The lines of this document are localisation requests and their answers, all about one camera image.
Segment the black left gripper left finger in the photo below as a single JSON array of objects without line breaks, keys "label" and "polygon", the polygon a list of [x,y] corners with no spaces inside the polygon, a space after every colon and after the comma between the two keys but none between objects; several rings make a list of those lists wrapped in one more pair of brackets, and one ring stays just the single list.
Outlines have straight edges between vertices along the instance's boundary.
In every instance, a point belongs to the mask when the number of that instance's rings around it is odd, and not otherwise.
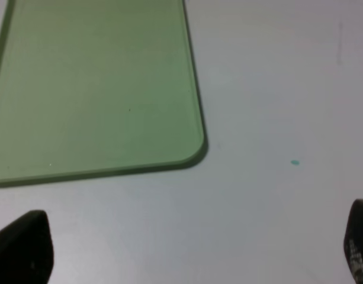
[{"label": "black left gripper left finger", "polygon": [[53,266],[45,211],[28,211],[0,230],[0,283],[48,283]]}]

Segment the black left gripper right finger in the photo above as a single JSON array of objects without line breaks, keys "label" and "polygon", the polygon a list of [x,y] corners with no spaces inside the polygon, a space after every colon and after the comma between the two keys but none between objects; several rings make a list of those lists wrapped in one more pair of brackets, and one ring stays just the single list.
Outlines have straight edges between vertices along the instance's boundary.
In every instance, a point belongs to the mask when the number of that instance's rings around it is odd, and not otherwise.
[{"label": "black left gripper right finger", "polygon": [[351,206],[343,250],[355,283],[363,283],[363,199],[354,200]]}]

